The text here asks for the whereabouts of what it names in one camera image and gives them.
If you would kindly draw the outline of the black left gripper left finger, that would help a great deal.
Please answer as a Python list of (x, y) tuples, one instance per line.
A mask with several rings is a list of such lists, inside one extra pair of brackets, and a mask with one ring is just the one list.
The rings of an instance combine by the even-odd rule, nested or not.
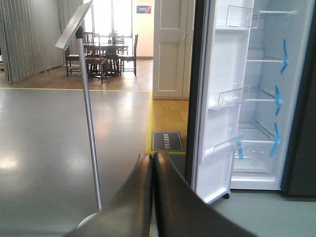
[(67, 237), (149, 237), (153, 205), (153, 160), (141, 154), (118, 192)]

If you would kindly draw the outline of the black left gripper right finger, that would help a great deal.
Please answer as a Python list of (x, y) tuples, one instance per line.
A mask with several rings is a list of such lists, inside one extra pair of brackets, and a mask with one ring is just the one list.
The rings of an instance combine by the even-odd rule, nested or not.
[(154, 153), (153, 161), (154, 200), (160, 237), (255, 235), (206, 204), (182, 178), (167, 153)]

